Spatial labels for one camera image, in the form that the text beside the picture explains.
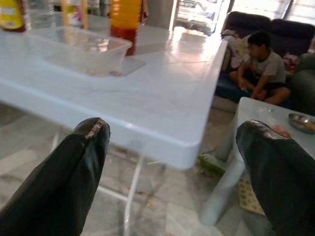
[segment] bowl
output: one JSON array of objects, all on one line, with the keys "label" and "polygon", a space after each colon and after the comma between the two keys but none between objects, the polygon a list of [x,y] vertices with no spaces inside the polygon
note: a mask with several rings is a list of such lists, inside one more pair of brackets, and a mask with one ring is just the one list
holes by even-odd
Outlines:
[{"label": "bowl", "polygon": [[308,134],[315,134],[315,118],[305,115],[291,113],[288,116],[289,123],[294,128]]}]

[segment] green object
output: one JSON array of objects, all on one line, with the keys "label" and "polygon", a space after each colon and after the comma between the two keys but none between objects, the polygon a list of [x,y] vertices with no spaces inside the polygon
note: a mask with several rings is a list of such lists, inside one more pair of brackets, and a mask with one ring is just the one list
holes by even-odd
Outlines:
[{"label": "green object", "polygon": [[293,110],[315,116],[315,54],[303,54],[300,60],[288,83]]},{"label": "green object", "polygon": [[226,169],[226,164],[213,156],[207,156],[206,154],[199,154],[197,156],[202,169],[209,171],[218,176],[223,176]]}]

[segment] white plastic table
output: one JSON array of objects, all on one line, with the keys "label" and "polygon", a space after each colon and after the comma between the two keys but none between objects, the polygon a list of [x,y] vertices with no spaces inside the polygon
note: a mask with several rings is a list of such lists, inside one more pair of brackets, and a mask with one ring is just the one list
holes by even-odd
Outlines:
[{"label": "white plastic table", "polygon": [[[94,19],[93,29],[109,25]],[[67,128],[101,117],[112,143],[142,154],[128,198],[100,188],[127,201],[128,235],[143,157],[179,169],[195,163],[225,49],[217,38],[141,26],[132,58],[146,64],[126,76],[95,78],[39,60],[24,35],[0,31],[0,101]]]},{"label": "white plastic table", "polygon": [[200,214],[202,223],[206,225],[216,224],[228,197],[245,169],[244,161],[236,145],[237,128],[245,121],[255,119],[270,127],[275,125],[284,127],[291,135],[291,138],[294,139],[311,157],[315,158],[315,135],[306,134],[293,128],[289,124],[287,118],[290,113],[299,112],[246,97],[241,98],[230,131],[217,153],[217,158],[224,161],[228,159],[230,152],[233,153],[234,158],[214,191],[211,193]]}]

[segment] orange bottle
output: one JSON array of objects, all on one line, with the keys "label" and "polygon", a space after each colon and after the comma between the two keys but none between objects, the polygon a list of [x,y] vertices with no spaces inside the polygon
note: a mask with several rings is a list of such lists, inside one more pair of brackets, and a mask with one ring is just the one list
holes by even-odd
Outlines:
[{"label": "orange bottle", "polygon": [[126,55],[133,55],[137,39],[141,0],[112,0],[111,2],[111,36],[132,42]]},{"label": "orange bottle", "polygon": [[24,32],[24,7],[21,0],[0,1],[0,23],[4,30]]}]

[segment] tiled floor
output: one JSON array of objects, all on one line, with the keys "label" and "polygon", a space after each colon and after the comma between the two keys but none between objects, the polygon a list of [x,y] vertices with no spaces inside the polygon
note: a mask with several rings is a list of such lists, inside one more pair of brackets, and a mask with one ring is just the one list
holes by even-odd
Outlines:
[{"label": "tiled floor", "polygon": [[[224,137],[232,113],[212,109],[203,150],[216,147]],[[0,206],[50,152],[57,125],[0,105]],[[135,154],[111,146],[100,184],[128,191]],[[205,175],[196,165],[186,171],[148,164],[146,160],[132,204],[133,236],[234,236],[246,214],[238,206],[236,190],[215,227],[202,225],[198,212],[219,178]],[[124,202],[96,193],[83,236],[118,236],[122,233]]]}]

